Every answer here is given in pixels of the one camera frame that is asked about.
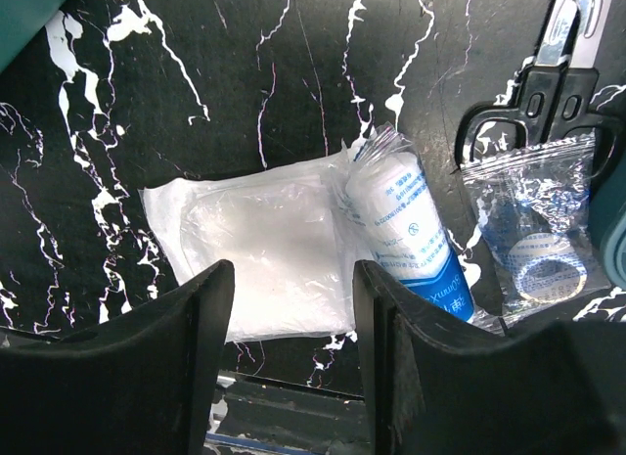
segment blue and white packaging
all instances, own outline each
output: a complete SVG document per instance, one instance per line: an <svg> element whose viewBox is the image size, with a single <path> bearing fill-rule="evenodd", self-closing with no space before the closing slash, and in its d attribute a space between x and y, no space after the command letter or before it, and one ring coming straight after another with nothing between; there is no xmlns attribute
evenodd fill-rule
<svg viewBox="0 0 626 455"><path fill-rule="evenodd" d="M343 193L374 259L412 292L468 321L470 288L412 144L390 125L350 164Z"/></svg>

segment scissor blade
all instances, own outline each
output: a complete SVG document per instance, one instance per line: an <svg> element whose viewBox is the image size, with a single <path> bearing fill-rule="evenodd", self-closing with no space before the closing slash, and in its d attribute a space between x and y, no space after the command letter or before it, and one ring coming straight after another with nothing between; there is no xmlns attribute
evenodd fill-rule
<svg viewBox="0 0 626 455"><path fill-rule="evenodd" d="M583 0L577 0L580 6L584 6ZM578 36L571 54L571 68L593 68L598 48L603 37L606 17L612 0L592 0L595 2L591 7L591 14L587 22L583 22L581 12L581 23L578 29Z"/></svg>
<svg viewBox="0 0 626 455"><path fill-rule="evenodd" d="M557 67L578 9L573 0L554 0L546 30L537 52L536 66Z"/></svg>

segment teal fabric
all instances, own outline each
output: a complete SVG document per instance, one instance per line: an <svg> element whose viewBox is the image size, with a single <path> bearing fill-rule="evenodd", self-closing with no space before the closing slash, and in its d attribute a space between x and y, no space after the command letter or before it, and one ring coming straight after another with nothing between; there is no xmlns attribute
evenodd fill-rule
<svg viewBox="0 0 626 455"><path fill-rule="evenodd" d="M626 289L626 155L594 197L589 226L606 276Z"/></svg>
<svg viewBox="0 0 626 455"><path fill-rule="evenodd" d="M0 71L66 0L0 0Z"/></svg>

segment medical tape roll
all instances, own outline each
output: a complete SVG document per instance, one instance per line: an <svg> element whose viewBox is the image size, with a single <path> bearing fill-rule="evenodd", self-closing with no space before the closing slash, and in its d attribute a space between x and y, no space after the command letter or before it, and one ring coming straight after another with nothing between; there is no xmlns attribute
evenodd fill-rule
<svg viewBox="0 0 626 455"><path fill-rule="evenodd" d="M363 163L345 192L376 261L416 294L469 319L470 290L418 158L402 152Z"/></svg>
<svg viewBox="0 0 626 455"><path fill-rule="evenodd" d="M517 292L528 300L574 298L587 283L587 269L564 235L528 235L509 252L508 267Z"/></svg>

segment scissors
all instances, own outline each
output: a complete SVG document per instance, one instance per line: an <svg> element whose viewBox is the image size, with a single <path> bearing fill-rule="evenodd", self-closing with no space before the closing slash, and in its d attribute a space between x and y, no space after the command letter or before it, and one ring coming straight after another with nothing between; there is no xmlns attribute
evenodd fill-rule
<svg viewBox="0 0 626 455"><path fill-rule="evenodd" d="M626 124L620 117L589 108L599 77L594 62L610 2L553 0L534 63L523 71L513 103L481 103L461 119L455 143L458 166L474 160L483 124L507 122L515 127L517 148L563 139L576 129L599 129L603 143L596 150L592 180L598 184L610 175L619 162L620 145L626 144ZM571 37L575 40L567 63Z"/></svg>

